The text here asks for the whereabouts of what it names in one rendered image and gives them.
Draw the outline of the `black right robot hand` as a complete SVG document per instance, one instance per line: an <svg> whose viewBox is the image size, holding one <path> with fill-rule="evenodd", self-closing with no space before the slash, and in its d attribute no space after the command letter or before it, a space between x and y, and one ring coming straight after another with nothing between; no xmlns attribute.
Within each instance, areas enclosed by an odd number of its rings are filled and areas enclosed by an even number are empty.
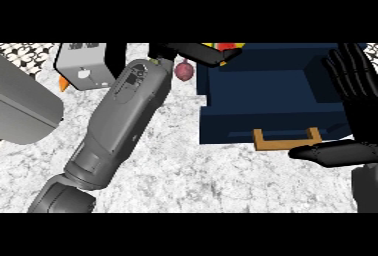
<svg viewBox="0 0 378 256"><path fill-rule="evenodd" d="M355 139L300 146L293 159L327 168L378 163L378 72L358 43L340 43L322 59Z"/></svg>

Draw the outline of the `navy blue open drawer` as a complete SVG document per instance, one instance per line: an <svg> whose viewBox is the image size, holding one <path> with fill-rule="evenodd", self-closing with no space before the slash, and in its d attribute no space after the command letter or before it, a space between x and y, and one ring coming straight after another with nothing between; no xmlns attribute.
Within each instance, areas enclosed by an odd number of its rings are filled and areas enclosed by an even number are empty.
<svg viewBox="0 0 378 256"><path fill-rule="evenodd" d="M222 67L197 66L197 92L210 106L271 103L340 103L321 59L336 43L247 43L243 54Z"/></svg>

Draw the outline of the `pinkish red vegetable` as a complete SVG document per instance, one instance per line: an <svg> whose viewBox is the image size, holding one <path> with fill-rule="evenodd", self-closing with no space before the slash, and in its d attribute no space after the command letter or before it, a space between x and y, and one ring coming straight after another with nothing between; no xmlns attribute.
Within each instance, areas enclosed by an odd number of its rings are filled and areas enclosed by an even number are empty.
<svg viewBox="0 0 378 256"><path fill-rule="evenodd" d="M194 77L194 66L190 64L188 60L184 60L176 66L175 74L182 81L188 81Z"/></svg>

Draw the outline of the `navy blue drawer front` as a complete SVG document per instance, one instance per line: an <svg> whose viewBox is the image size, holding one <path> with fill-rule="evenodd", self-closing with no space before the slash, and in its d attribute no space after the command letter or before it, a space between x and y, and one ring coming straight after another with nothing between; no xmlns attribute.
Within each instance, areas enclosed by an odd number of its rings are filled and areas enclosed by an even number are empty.
<svg viewBox="0 0 378 256"><path fill-rule="evenodd" d="M253 106L247 109L203 107L200 115L200 143L252 143L253 130L263 130L272 140L305 139L306 130L319 129L324 140L337 140L352 134L343 105Z"/></svg>

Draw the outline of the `red and yellow cup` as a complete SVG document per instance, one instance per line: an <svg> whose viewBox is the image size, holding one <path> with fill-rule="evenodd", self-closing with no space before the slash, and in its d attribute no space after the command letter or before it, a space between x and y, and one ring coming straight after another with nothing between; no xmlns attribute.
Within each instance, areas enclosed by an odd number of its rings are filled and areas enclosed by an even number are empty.
<svg viewBox="0 0 378 256"><path fill-rule="evenodd" d="M225 52L228 50L243 49L247 43L203 43L210 48L215 48L221 52ZM228 64L228 61L234 59L237 55L232 55L232 57L228 60L223 60L221 62L221 66L225 66Z"/></svg>

